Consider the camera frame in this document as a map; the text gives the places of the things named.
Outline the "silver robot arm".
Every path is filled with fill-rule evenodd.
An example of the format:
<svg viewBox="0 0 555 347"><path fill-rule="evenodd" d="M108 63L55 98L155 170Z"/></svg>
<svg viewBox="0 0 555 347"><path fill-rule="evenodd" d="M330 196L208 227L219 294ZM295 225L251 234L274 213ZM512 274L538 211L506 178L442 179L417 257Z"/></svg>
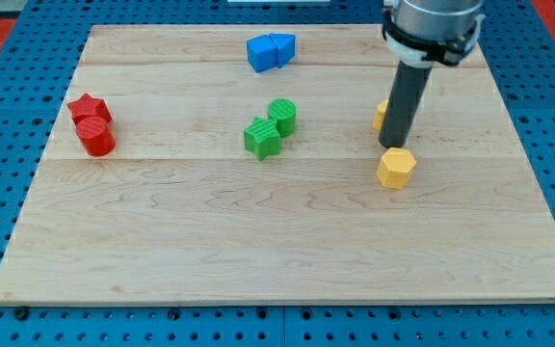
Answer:
<svg viewBox="0 0 555 347"><path fill-rule="evenodd" d="M409 67L455 67L480 37L483 0L385 0L383 37Z"/></svg>

